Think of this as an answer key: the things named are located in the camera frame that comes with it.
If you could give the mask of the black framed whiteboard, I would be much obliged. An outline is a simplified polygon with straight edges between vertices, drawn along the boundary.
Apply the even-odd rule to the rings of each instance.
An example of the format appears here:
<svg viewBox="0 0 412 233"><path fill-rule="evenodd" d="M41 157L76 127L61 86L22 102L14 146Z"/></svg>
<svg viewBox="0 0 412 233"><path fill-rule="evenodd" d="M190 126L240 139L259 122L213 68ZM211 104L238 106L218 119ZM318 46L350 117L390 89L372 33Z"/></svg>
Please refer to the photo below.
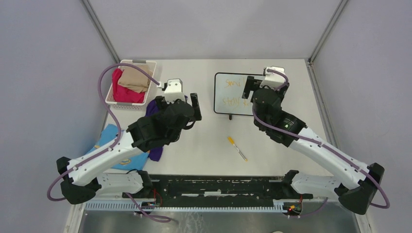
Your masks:
<svg viewBox="0 0 412 233"><path fill-rule="evenodd" d="M214 105L213 111L225 115L252 115L251 96L242 98L247 78L251 76L256 80L263 80L259 74L224 73L218 72L214 77Z"/></svg>

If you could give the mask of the white marker pen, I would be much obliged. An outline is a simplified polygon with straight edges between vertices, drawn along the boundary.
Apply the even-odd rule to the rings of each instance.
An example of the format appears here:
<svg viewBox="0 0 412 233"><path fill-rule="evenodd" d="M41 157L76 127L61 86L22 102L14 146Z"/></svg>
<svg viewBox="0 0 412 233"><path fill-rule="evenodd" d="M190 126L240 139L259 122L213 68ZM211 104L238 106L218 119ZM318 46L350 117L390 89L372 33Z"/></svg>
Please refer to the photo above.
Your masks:
<svg viewBox="0 0 412 233"><path fill-rule="evenodd" d="M241 150L238 148L238 146L236 145L236 144L234 144L234 145L232 145L236 150L237 150L237 152L238 152L238 154L242 157L242 159L244 160L244 161L248 161L248 159L245 157L245 155L241 152Z"/></svg>

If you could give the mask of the yellow marker cap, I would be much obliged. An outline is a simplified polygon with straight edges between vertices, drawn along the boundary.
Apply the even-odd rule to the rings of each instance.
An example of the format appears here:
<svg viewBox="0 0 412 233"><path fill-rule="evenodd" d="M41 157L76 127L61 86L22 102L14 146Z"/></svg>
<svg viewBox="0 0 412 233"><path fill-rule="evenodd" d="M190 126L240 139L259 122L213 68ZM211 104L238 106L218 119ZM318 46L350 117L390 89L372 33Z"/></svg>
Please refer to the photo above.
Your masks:
<svg viewBox="0 0 412 233"><path fill-rule="evenodd" d="M228 141L229 141L232 145L235 144L234 140L233 140L230 136L228 136L227 139L228 139Z"/></svg>

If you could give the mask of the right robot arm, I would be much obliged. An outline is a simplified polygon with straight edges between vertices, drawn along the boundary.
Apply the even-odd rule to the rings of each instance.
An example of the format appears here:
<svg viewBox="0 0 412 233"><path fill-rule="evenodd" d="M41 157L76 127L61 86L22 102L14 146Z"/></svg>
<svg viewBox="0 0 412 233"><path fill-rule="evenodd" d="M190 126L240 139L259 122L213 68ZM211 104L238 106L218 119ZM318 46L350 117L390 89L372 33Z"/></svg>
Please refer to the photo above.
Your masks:
<svg viewBox="0 0 412 233"><path fill-rule="evenodd" d="M280 186L283 196L311 194L337 200L359 215L366 214L370 206L390 207L380 186L385 172L382 165L368 165L352 158L323 140L305 122L283 111L281 103L288 85L273 90L261 83L248 76L242 93L243 99L251 99L254 124L271 140L307 156L331 173L331 176L314 176L290 170Z"/></svg>

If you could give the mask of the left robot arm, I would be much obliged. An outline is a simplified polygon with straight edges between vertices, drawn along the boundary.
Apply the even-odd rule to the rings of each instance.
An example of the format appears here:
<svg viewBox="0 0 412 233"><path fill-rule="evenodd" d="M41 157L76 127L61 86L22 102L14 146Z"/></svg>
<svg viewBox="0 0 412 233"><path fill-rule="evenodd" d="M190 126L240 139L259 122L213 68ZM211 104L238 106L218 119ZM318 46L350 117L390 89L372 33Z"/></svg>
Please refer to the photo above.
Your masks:
<svg viewBox="0 0 412 233"><path fill-rule="evenodd" d="M120 193L151 195L153 185L145 171L135 173L107 173L112 166L154 148L178 141L183 130L189 130L202 119L196 93L190 94L191 103L176 100L167 104L164 97L155 98L159 112L139 118L119 132L116 139L77 159L61 157L57 160L58 180L64 199L80 204L96 196Z"/></svg>

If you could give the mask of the beige cloth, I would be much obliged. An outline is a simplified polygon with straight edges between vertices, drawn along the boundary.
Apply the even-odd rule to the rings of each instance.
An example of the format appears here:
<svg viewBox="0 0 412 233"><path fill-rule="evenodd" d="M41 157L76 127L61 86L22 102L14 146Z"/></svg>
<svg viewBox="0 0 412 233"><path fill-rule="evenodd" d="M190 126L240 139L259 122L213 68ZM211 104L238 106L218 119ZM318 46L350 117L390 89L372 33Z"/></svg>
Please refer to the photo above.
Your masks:
<svg viewBox="0 0 412 233"><path fill-rule="evenodd" d="M118 85L136 93L148 91L151 80L141 71L128 66L122 66L120 69L122 74L118 80Z"/></svg>

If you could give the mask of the red cloth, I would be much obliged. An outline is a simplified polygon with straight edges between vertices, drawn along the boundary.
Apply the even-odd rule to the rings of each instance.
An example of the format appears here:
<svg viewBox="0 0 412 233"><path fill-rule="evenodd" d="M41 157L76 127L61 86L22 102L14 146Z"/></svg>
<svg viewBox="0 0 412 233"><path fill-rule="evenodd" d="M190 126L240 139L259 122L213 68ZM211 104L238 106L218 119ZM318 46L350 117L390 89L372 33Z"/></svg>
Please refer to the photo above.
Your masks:
<svg viewBox="0 0 412 233"><path fill-rule="evenodd" d="M115 69L112 73L112 89L113 99L116 102L128 102L128 103L143 103L145 93L138 93L126 87L118 84L119 79L122 76L123 71L119 68Z"/></svg>

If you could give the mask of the purple cloth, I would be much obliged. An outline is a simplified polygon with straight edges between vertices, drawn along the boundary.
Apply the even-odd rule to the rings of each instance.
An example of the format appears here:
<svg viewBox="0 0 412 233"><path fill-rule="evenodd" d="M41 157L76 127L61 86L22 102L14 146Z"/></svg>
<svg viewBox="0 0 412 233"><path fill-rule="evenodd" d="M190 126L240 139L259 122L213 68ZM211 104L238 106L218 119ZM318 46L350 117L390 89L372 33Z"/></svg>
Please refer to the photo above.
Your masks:
<svg viewBox="0 0 412 233"><path fill-rule="evenodd" d="M145 116L149 117L152 116L153 114L159 112L159 108L155 102L155 100L152 100L148 103L148 105L146 106L146 112L145 112ZM157 147L157 148L153 148L152 150L150 150L149 152L149 159L155 162L159 162L161 156L163 153L163 147Z"/></svg>

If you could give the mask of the blue patterned cloth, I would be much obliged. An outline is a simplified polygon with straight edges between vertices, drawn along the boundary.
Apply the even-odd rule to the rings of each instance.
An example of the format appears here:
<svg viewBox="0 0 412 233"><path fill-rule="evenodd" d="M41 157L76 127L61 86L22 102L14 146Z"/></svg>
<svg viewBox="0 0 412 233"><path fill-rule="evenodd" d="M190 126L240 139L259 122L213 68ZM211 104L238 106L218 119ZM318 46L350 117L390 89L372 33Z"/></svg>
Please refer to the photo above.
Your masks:
<svg viewBox="0 0 412 233"><path fill-rule="evenodd" d="M101 132L100 139L95 143L94 147L92 147L88 152L91 153L96 149L104 146L105 144L111 142L117 137L118 129L117 126L114 124L108 124ZM140 152L133 157L125 159L120 163L112 166L112 169L119 169L119 170L143 170L147 160L149 158L149 153L147 152Z"/></svg>

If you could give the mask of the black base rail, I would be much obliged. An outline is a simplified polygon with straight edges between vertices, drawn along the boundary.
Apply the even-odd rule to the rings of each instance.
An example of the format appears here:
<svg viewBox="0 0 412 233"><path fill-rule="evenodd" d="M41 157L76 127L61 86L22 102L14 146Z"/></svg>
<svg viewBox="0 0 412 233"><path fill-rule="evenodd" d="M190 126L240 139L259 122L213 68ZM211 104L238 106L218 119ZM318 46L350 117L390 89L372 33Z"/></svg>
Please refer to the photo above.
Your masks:
<svg viewBox="0 0 412 233"><path fill-rule="evenodd" d="M289 176L160 175L143 171L134 199L160 199L162 207L272 207L275 200L309 200Z"/></svg>

